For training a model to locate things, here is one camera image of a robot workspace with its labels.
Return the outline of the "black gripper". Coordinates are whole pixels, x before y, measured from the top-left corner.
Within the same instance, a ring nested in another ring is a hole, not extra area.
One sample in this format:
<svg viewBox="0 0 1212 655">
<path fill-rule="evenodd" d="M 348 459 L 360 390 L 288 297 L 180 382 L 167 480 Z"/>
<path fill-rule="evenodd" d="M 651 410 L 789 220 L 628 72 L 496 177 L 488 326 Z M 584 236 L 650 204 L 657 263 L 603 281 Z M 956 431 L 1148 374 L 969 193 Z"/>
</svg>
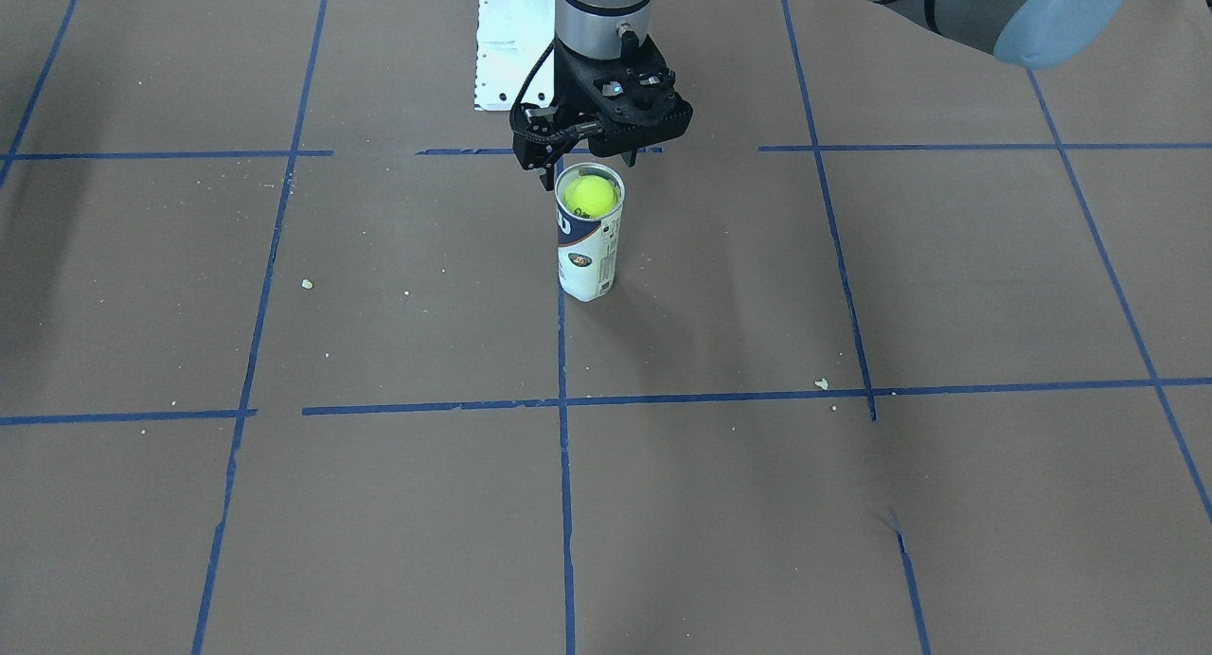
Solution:
<svg viewBox="0 0 1212 655">
<path fill-rule="evenodd" d="M 635 169 L 639 150 L 687 132 L 693 107 L 653 39 L 625 40 L 618 59 L 588 59 L 554 39 L 528 69 L 509 109 L 511 154 L 558 184 L 558 163 L 587 143 L 598 158 Z"/>
</svg>

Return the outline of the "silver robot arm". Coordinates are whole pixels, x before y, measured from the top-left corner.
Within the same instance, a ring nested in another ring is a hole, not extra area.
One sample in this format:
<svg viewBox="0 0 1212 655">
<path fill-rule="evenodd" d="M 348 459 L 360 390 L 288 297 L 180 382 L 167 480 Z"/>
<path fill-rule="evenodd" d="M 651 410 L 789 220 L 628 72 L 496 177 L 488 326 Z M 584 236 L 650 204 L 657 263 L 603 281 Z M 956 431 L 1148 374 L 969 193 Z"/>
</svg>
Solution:
<svg viewBox="0 0 1212 655">
<path fill-rule="evenodd" d="M 1099 38 L 1125 0 L 862 0 L 936 38 L 1004 64 L 1050 69 Z M 641 148 L 687 132 L 693 107 L 651 34 L 653 0 L 553 0 L 549 38 L 509 107 L 520 169 L 558 186 L 558 163 L 574 147 L 631 165 Z M 545 103 L 524 91 L 554 66 Z"/>
</svg>

